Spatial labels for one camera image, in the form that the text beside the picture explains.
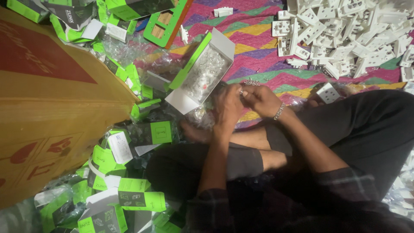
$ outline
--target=bubble wrap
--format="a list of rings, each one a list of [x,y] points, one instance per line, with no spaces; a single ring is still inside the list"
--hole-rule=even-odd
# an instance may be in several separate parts
[[[202,103],[221,80],[230,64],[230,61],[208,44],[189,71],[181,88],[194,101]]]

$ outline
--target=plaid shirt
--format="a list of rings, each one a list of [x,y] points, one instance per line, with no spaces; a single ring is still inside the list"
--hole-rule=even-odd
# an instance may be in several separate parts
[[[321,188],[320,201],[329,209],[324,213],[307,209],[300,203],[269,187],[263,205],[250,216],[230,212],[227,191],[209,189],[188,201],[189,232],[413,232],[414,224],[391,213],[378,201],[372,175],[350,167],[319,173],[315,180]],[[242,222],[237,227],[235,222]]]

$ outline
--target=brand logo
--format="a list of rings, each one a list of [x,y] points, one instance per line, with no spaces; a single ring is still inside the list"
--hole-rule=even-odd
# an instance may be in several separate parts
[[[89,226],[89,222],[86,222],[86,223],[84,223],[84,224],[80,224],[80,225],[79,225],[79,228],[82,228],[82,227],[84,227],[84,226]]]
[[[72,13],[70,12],[70,10],[65,10],[65,12],[66,12],[66,17],[69,23],[73,23],[73,17],[72,17]]]

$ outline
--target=person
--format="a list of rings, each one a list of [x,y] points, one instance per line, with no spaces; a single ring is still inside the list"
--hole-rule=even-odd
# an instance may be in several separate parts
[[[266,86],[229,85],[215,104],[211,133],[183,124],[201,143],[147,165],[190,232],[414,231],[381,202],[414,146],[413,95],[374,90],[295,113]],[[267,120],[234,132],[243,104]]]

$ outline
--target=zigzag pattern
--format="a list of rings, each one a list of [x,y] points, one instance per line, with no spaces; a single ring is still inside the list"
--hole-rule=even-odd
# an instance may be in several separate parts
[[[220,7],[233,7],[233,15],[214,17],[213,10]],[[184,46],[180,35],[177,34],[173,42],[174,49],[168,52],[173,60],[183,59],[205,32],[215,27],[236,44],[234,63],[223,77],[224,81],[239,83],[249,78],[258,80],[269,86],[287,103],[298,96],[307,98],[310,88],[316,84],[336,80],[327,78],[315,70],[292,69],[285,60],[295,56],[277,55],[277,39],[271,37],[271,22],[273,16],[282,8],[282,0],[195,0],[183,22],[193,44]],[[148,57],[148,63],[158,63],[160,56],[165,52],[155,45],[151,46],[149,51],[153,54]],[[392,59],[383,64],[381,69],[371,70],[366,76],[357,79],[341,77],[338,82],[365,82],[381,88],[401,87],[400,84],[393,85],[400,77],[400,69],[397,66],[399,60],[400,58]],[[140,67],[144,64],[137,61],[136,65]],[[247,112],[239,127],[250,126],[259,120],[254,112]]]

